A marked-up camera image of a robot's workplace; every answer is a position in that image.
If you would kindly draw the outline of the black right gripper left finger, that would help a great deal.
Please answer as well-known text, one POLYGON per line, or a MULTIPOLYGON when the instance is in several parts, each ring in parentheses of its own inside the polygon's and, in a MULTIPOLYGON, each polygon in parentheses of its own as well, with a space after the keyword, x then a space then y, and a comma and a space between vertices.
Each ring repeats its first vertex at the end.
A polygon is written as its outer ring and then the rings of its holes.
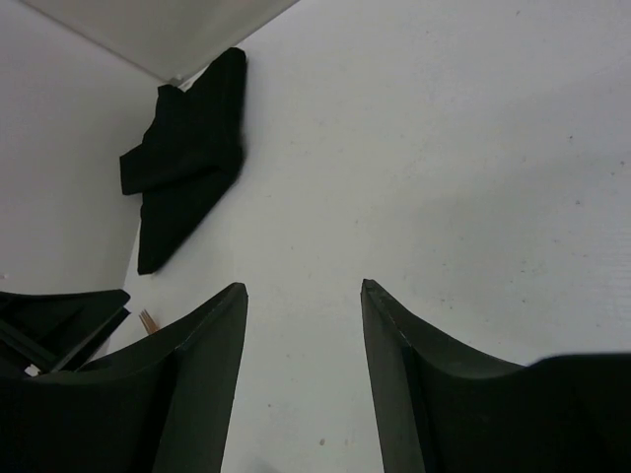
POLYGON ((76 371, 1 380, 5 472, 217 472, 242 359, 245 285, 76 371))

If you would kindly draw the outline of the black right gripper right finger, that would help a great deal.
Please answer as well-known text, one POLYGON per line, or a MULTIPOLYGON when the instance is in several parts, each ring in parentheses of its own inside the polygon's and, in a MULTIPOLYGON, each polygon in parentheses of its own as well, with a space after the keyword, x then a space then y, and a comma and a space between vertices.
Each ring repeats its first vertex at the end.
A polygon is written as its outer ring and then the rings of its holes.
POLYGON ((520 366, 361 289, 365 350, 387 472, 626 472, 630 357, 520 366))

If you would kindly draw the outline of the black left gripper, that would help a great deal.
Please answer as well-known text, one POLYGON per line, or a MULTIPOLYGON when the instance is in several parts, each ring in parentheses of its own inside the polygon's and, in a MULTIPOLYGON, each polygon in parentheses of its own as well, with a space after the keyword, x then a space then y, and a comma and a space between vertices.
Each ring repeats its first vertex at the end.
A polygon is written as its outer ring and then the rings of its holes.
POLYGON ((123 290, 1 294, 1 373, 75 371, 130 314, 123 290))

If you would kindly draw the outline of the black cloth placemat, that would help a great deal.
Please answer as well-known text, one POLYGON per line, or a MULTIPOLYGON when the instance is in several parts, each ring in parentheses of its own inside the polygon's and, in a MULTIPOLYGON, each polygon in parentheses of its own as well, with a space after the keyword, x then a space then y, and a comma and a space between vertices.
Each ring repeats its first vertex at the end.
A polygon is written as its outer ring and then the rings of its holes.
POLYGON ((245 161, 247 59, 231 47, 187 89, 162 85, 141 143, 119 159, 140 194, 137 271, 161 270, 237 180, 245 161))

